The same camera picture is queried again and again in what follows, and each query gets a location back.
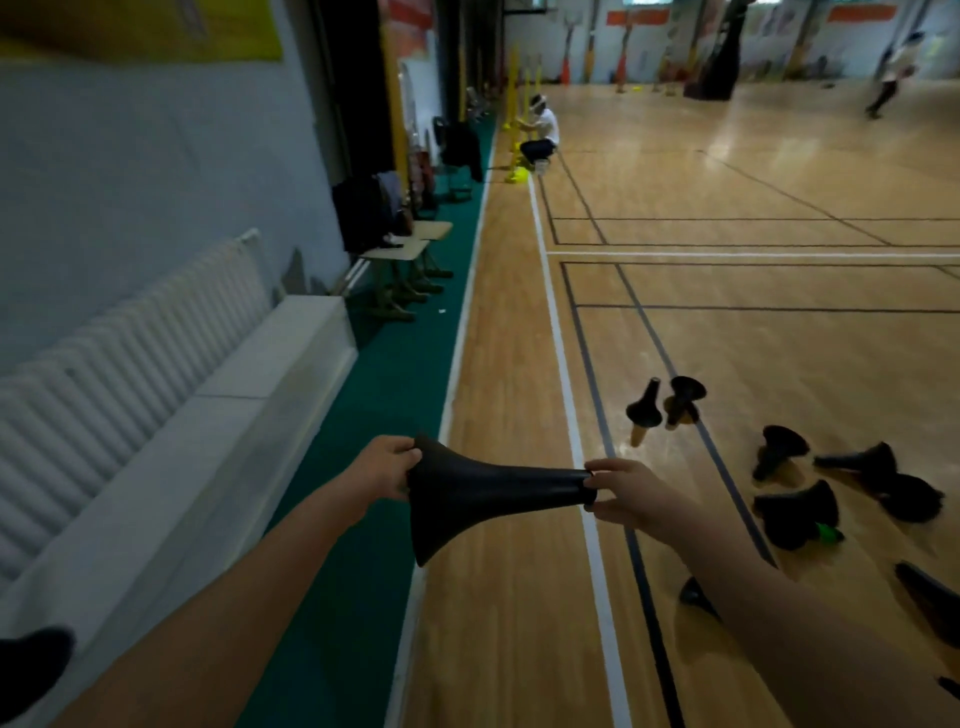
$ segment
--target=hand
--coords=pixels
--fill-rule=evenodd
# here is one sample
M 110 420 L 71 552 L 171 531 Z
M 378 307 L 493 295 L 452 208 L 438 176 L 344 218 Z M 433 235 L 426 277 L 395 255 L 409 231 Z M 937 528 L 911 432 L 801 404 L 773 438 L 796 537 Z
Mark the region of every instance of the hand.
M 360 450 L 337 479 L 363 501 L 364 510 L 380 498 L 406 500 L 407 471 L 422 457 L 412 437 L 379 435 Z
M 588 507 L 601 521 L 638 528 L 672 546 L 684 522 L 699 510 L 696 503 L 635 460 L 590 460 L 584 467 L 595 473 L 587 478 L 585 486 L 613 491 L 616 496 Z

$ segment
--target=bag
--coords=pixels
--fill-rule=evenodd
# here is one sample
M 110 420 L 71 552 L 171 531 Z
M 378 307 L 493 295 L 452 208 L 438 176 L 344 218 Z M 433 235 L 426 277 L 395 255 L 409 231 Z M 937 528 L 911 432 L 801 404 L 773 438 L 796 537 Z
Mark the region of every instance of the bag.
M 394 216 L 384 203 L 376 177 L 351 177 L 333 188 L 344 250 L 360 255 L 383 244 L 390 233 Z

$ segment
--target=hardwood court floor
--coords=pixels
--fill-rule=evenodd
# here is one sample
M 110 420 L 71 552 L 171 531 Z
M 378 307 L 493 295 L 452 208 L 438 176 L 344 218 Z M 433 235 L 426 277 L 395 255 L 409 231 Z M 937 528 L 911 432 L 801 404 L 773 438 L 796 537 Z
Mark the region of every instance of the hardwood court floor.
M 547 89 L 562 154 L 535 204 L 584 456 L 642 459 L 834 608 L 931 675 L 960 678 L 893 576 L 911 561 L 960 589 L 960 85 L 916 84 L 888 118 L 869 89 L 754 85 L 729 105 L 609 87 Z M 498 139 L 496 162 L 509 159 Z M 450 445 L 569 466 L 570 432 L 534 211 L 492 176 Z M 650 376 L 695 376 L 702 424 L 650 431 L 623 410 Z M 847 541 L 769 546 L 759 493 L 811 485 L 809 459 L 758 485 L 765 425 L 814 452 L 890 443 L 947 493 L 934 522 L 893 521 L 828 476 Z M 788 722 L 723 626 L 678 603 L 668 548 L 599 524 L 634 726 Z M 576 509 L 482 524 L 431 562 L 405 725 L 610 726 Z

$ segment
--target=radiator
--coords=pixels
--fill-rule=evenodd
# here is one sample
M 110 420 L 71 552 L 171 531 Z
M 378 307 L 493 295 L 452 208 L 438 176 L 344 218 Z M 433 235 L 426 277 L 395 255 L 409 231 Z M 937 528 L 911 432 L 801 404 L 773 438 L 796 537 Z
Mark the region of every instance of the radiator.
M 251 231 L 0 378 L 0 595 L 271 310 Z

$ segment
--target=desk leg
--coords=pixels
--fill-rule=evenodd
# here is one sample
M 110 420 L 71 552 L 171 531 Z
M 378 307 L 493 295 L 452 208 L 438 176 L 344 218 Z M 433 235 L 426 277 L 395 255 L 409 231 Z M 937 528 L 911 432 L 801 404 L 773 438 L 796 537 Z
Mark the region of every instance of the desk leg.
M 400 266 L 395 260 L 391 260 L 390 263 L 394 270 L 394 282 L 391 284 L 393 297 L 397 301 L 403 301 L 405 303 L 426 303 L 428 298 L 426 293 L 421 293 L 411 285 L 410 280 L 400 274 Z
M 423 251 L 423 256 L 426 257 L 426 255 L 427 252 Z M 434 283 L 427 277 L 424 271 L 425 267 L 426 261 L 423 262 L 423 267 L 420 267 L 420 259 L 410 263 L 410 277 L 408 280 L 410 281 L 411 288 L 420 293 L 443 293 L 444 287 Z
M 430 249 L 423 251 L 423 272 L 432 279 L 452 279 L 453 271 L 446 271 L 437 265 L 437 261 L 430 254 Z
M 376 293 L 376 306 L 368 308 L 367 312 L 379 319 L 390 321 L 414 321 L 417 317 L 395 301 L 393 288 L 383 280 L 383 261 L 374 260 L 373 285 Z

